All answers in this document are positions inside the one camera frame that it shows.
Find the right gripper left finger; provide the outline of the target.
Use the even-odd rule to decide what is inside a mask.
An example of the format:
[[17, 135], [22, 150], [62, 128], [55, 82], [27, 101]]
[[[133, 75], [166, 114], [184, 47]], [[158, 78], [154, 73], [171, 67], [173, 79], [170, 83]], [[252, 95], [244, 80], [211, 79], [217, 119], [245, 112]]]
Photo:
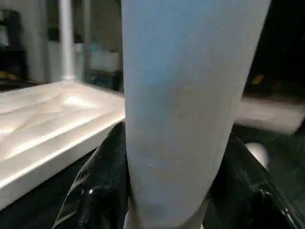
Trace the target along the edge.
[[52, 227], [122, 229], [129, 193], [125, 122], [119, 122], [79, 170]]

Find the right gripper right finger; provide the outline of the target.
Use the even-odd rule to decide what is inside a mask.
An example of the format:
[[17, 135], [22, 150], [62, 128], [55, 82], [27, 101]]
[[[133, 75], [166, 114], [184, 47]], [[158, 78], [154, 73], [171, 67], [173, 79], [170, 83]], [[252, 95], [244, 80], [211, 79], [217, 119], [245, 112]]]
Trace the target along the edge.
[[277, 188], [271, 174], [230, 134], [208, 192], [207, 229], [303, 229], [305, 217]]

